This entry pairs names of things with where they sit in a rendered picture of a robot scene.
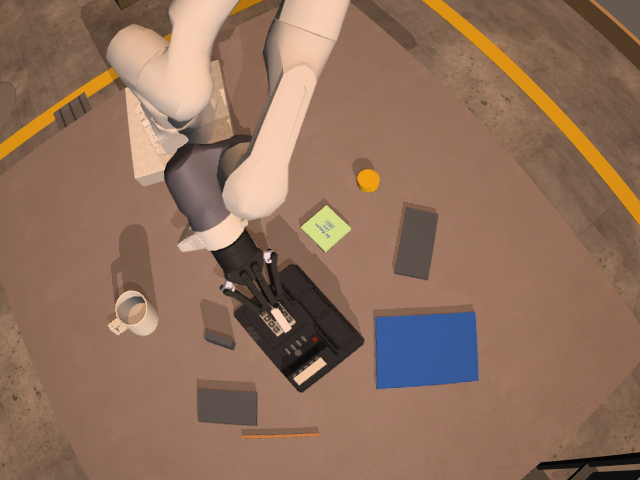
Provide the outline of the yellow sticky note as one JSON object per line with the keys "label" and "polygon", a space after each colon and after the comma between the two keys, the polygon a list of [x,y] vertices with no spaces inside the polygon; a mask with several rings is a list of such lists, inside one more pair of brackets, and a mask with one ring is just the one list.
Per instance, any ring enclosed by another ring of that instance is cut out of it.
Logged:
{"label": "yellow sticky note", "polygon": [[326,205],[301,226],[301,230],[324,252],[327,252],[351,228]]}

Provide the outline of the beige mug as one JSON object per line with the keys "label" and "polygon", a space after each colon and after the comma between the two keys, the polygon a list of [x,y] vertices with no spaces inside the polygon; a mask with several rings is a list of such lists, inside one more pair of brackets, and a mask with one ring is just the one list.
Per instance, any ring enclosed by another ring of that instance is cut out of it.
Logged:
{"label": "beige mug", "polygon": [[158,325],[156,309],[140,292],[135,290],[126,291],[119,296],[115,305],[115,313],[117,318],[109,323],[108,327],[116,335],[129,329],[137,335],[145,336],[151,334]]}

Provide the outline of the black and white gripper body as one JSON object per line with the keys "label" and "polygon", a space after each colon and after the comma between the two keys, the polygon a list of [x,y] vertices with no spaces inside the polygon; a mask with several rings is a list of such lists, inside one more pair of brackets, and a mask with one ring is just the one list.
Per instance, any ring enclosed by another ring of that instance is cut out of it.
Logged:
{"label": "black and white gripper body", "polygon": [[[229,282],[246,285],[240,277],[241,271],[246,272],[252,282],[257,279],[250,267],[252,263],[256,263],[262,273],[264,253],[256,247],[246,228],[231,245],[211,251],[211,253],[223,269],[225,279]],[[248,264],[245,265],[246,263]]]}

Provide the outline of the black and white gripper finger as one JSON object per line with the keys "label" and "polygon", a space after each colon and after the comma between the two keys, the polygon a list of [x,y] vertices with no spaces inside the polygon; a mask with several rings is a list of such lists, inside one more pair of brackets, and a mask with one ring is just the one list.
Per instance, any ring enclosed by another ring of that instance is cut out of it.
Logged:
{"label": "black and white gripper finger", "polygon": [[266,267],[267,267],[269,280],[270,280],[273,293],[271,292],[269,286],[267,285],[265,278],[261,273],[258,265],[256,263],[252,263],[250,267],[257,278],[255,280],[258,286],[260,287],[262,293],[264,294],[266,300],[269,302],[270,306],[276,311],[276,313],[278,314],[278,316],[280,317],[280,319],[282,320],[282,322],[284,323],[284,325],[289,331],[291,327],[286,321],[286,319],[284,318],[283,316],[284,312],[279,307],[280,304],[278,303],[278,301],[284,297],[281,281],[279,277],[279,272],[277,268],[278,254],[274,252],[272,249],[267,249],[267,251],[263,251],[263,253],[264,253],[264,261],[267,262]]}
{"label": "black and white gripper finger", "polygon": [[247,306],[249,309],[257,313],[258,315],[262,315],[263,312],[267,312],[269,317],[273,321],[275,321],[284,332],[287,332],[288,329],[286,328],[286,326],[284,325],[284,323],[282,322],[282,320],[280,319],[276,311],[270,306],[270,304],[267,302],[264,296],[260,293],[260,291],[257,289],[255,284],[249,278],[247,273],[244,271],[241,271],[240,277],[243,279],[243,281],[246,283],[246,286],[250,288],[248,289],[251,291],[253,295],[256,296],[256,299],[261,304],[257,305],[256,303],[251,301],[249,298],[247,298],[242,293],[237,291],[235,287],[232,285],[232,282],[229,282],[226,279],[225,279],[224,285],[220,286],[220,290],[224,293],[224,295],[237,299],[239,302]]}

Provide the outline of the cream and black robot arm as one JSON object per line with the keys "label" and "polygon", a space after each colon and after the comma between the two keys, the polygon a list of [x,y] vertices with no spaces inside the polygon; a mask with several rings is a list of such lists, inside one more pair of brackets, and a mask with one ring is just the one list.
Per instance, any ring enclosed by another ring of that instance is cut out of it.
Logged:
{"label": "cream and black robot arm", "polygon": [[108,63],[139,100],[135,112],[157,155],[173,155],[164,180],[189,221],[177,244],[182,252],[225,248],[247,220],[270,216],[285,201],[288,164],[350,4],[282,0],[263,49],[268,94],[253,136],[207,144],[218,105],[213,44],[239,1],[172,0],[170,42],[132,24],[107,49]]}

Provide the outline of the dark grey desk phone body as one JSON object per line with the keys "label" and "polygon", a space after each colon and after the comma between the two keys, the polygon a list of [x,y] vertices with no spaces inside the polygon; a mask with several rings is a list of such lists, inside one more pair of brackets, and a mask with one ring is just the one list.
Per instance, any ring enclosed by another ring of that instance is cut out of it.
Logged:
{"label": "dark grey desk phone body", "polygon": [[284,297],[279,300],[279,304],[292,328],[287,333],[269,317],[267,312],[258,315],[244,304],[234,311],[233,315],[289,382],[298,392],[303,393],[360,348],[364,344],[364,338],[303,270],[298,265],[295,267],[327,305],[333,308],[356,333],[355,339],[343,349],[336,350],[299,302],[293,301],[283,289]]}

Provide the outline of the orange cylinder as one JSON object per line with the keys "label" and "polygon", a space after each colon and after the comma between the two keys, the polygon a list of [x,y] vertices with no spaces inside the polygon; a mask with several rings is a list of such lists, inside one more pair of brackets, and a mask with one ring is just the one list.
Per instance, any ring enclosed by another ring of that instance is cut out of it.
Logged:
{"label": "orange cylinder", "polygon": [[379,175],[370,169],[363,170],[358,174],[357,185],[364,192],[373,192],[379,186]]}

